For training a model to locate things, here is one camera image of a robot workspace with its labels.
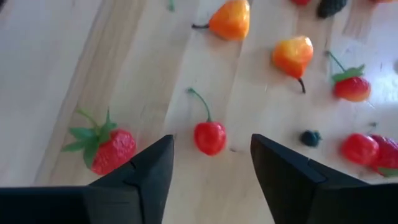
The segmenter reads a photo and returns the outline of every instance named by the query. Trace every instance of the artificial fruit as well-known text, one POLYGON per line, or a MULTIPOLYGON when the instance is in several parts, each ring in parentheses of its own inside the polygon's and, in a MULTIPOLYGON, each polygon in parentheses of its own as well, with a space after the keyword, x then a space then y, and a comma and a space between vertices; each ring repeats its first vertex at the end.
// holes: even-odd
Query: artificial fruit
POLYGON ((312 43, 305 36, 283 40, 276 45, 272 52, 273 64, 286 75, 297 79, 302 86, 303 93, 305 93, 305 86, 302 77, 312 57, 312 43))
POLYGON ((371 169, 384 177, 398 176, 398 143, 380 135, 371 137, 380 147, 379 156, 370 164, 371 169))
POLYGON ((209 29, 226 40, 243 40, 250 26, 250 5, 247 0, 230 0, 211 17, 208 24, 192 24, 193 29, 209 29))
POLYGON ((97 122, 83 110, 77 113, 87 118, 92 128, 70 128, 69 132, 76 142, 66 145, 62 151, 83 151, 83 158, 87 168, 98 175, 106 175, 130 160, 136 152, 136 141, 130 132, 117 129, 116 123, 109 118, 98 125, 97 122))
POLYGON ((367 166, 377 159, 380 148, 379 144, 370 136, 354 133, 342 143, 341 153, 347 160, 367 166))
POLYGON ((306 6, 308 3, 310 3, 311 0, 291 0, 291 1, 298 6, 306 6))
POLYGON ((342 73, 337 73, 332 77, 335 82, 333 94, 337 98, 346 99, 351 102, 367 100, 371 94, 371 84, 361 77, 363 75, 365 65, 361 65, 358 68, 345 69, 330 51, 327 53, 343 71, 342 73))
POLYGON ((189 88, 188 93, 196 95, 206 107, 207 120, 195 126, 193 140, 196 147, 208 156, 215 156, 220 153, 226 144, 225 127, 217 121, 213 121, 210 110, 205 100, 193 89, 189 88))
POLYGON ((306 130, 300 135, 300 142, 308 147, 318 147, 321 140, 319 131, 306 130))
POLYGON ((321 0, 317 9, 317 16, 322 19, 334 16, 347 5, 347 2, 348 0, 321 0))

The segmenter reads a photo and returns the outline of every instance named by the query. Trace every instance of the pear stem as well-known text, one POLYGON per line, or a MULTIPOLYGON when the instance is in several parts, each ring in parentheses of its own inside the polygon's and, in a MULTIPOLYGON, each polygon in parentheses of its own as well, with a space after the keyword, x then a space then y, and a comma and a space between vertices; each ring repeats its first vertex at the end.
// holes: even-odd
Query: pear stem
POLYGON ((209 24, 205 24, 205 25, 192 24, 192 29, 208 29, 209 27, 210 27, 209 24))
POLYGON ((304 82, 303 82, 303 80, 301 79, 301 78, 299 78, 298 79, 298 82, 301 84, 301 88, 302 88, 302 91, 303 91, 303 93, 305 94, 305 86, 304 86, 304 82))

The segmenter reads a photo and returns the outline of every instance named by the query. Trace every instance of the red fruit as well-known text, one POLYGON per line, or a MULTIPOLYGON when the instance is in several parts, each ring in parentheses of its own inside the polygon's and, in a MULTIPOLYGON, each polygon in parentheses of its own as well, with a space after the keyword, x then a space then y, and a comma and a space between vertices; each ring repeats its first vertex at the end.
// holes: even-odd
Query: red fruit
POLYGON ((384 171, 379 170, 379 168, 398 170, 398 143, 393 139, 384 138, 379 135, 372 135, 371 137, 379 144, 380 147, 379 156, 371 163, 371 168, 375 172, 384 176, 387 174, 383 173, 384 171))
POLYGON ((361 102, 369 98, 371 84, 361 77, 347 78, 336 83, 333 93, 338 98, 352 102, 361 102))
POLYGON ((372 0, 372 1, 374 1, 376 3, 385 3, 385 2, 393 2, 394 0, 372 0))
POLYGON ((226 144, 226 130, 225 127, 219 123, 211 120, 210 110, 205 100, 193 89, 188 89, 189 93, 192 93, 199 97, 199 99, 206 106, 208 119, 204 123, 196 125, 193 132, 193 138, 195 144, 201 152, 209 156, 215 156, 221 152, 226 144))
POLYGON ((293 3, 298 4, 299 6, 307 5, 311 0, 291 0, 293 3))
POLYGON ((62 151, 84 150, 83 158, 87 168, 98 175, 106 175, 130 160, 136 151, 136 142, 128 131, 115 129, 109 118, 98 126, 95 120, 82 110, 77 113, 86 117, 93 128, 70 128, 69 132, 77 142, 66 145, 62 151))
POLYGON ((136 141, 123 129, 111 131, 111 139, 100 145, 91 170, 106 175, 130 160, 136 151, 136 141))
POLYGON ((344 157, 359 165, 370 165, 379 156, 379 144, 364 134, 352 134, 341 145, 344 157))

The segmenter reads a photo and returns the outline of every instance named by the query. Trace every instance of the cherry stem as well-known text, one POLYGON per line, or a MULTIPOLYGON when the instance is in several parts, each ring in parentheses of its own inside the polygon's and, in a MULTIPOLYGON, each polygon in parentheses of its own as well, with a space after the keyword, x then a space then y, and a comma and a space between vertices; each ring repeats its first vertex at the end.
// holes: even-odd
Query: cherry stem
POLYGON ((205 107, 206 107, 206 111, 207 111, 207 122, 211 122, 212 119, 211 119, 211 115, 210 115, 210 110, 209 110, 209 107, 208 107, 206 101, 203 99, 203 97, 201 97, 201 95, 200 95, 197 91, 195 91, 193 88, 188 88, 188 89, 187 89, 187 92, 188 92, 188 93, 193 93, 194 95, 196 95, 197 97, 199 97, 199 99, 203 102, 203 104, 204 104, 205 107))
POLYGON ((372 122, 369 124, 371 126, 371 129, 366 133, 367 135, 370 135, 374 132, 374 130, 376 130, 377 128, 377 123, 376 122, 372 122))
POLYGON ((301 84, 301 88, 303 90, 303 93, 305 94, 305 86, 304 86, 304 82, 301 78, 298 79, 298 82, 301 84))
POLYGON ((87 118, 94 126, 94 132, 96 134, 100 133, 100 127, 98 126, 97 122, 93 119, 92 116, 90 116, 86 111, 83 111, 82 109, 77 109, 76 113, 84 116, 85 118, 87 118))
POLYGON ((329 51, 326 51, 328 53, 328 55, 330 55, 332 57, 332 59, 338 64, 338 66, 342 69, 343 72, 346 71, 346 69, 344 68, 344 66, 342 66, 342 64, 337 60, 337 58, 329 51))
POLYGON ((205 25, 192 24, 192 29, 208 29, 209 27, 210 27, 209 24, 205 24, 205 25))

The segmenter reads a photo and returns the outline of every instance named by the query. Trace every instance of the red cherry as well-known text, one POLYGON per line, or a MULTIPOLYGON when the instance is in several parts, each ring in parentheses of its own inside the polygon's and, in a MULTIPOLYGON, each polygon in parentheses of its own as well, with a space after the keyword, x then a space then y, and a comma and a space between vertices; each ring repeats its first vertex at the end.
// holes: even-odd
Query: red cherry
POLYGON ((209 156, 215 156, 221 152, 226 145, 225 127, 221 123, 211 120, 209 107, 205 100, 193 88, 189 88, 188 92, 199 97, 206 106, 208 115, 206 122, 199 123, 195 127, 193 132, 195 144, 201 152, 209 156))
POLYGON ((341 145, 344 157, 359 165, 370 165, 379 156, 379 144, 364 134, 352 134, 341 145))

